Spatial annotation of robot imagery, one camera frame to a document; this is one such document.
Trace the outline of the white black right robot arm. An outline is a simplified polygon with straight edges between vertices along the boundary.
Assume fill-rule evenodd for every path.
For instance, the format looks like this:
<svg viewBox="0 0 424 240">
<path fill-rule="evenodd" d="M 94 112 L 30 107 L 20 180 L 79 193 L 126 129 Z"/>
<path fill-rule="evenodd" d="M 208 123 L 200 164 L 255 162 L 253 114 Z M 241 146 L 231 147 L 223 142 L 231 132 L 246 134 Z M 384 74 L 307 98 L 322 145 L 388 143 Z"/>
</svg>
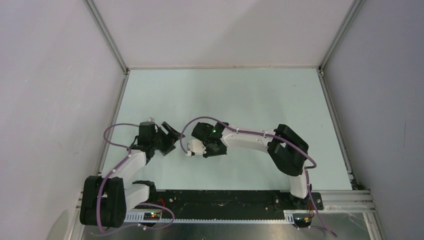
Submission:
<svg viewBox="0 0 424 240">
<path fill-rule="evenodd" d="M 211 125 L 199 122 L 187 143 L 189 156 L 204 158 L 223 156 L 228 148 L 245 148 L 267 153 L 277 169 L 287 175 L 291 204 L 304 209 L 311 202 L 307 177 L 304 173 L 309 145 L 289 126 L 279 124 L 275 129 L 256 132 L 239 129 L 226 122 Z"/>
</svg>

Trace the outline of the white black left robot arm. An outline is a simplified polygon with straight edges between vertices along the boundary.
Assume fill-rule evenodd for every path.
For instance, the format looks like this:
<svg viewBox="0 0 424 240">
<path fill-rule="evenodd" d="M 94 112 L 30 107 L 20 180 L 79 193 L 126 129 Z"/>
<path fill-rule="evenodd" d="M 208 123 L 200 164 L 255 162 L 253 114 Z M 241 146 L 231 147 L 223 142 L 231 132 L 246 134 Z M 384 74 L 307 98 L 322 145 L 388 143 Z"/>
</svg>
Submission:
<svg viewBox="0 0 424 240">
<path fill-rule="evenodd" d="M 139 204 L 153 208 L 158 203 L 154 182 L 131 179 L 156 152 L 166 156 L 185 135 L 165 121 L 161 125 L 144 121 L 137 128 L 138 134 L 132 143 L 123 146 L 126 149 L 123 160 L 102 175 L 91 175 L 85 179 L 79 215 L 82 225 L 97 226 L 103 231 L 119 228 L 128 210 Z"/>
</svg>

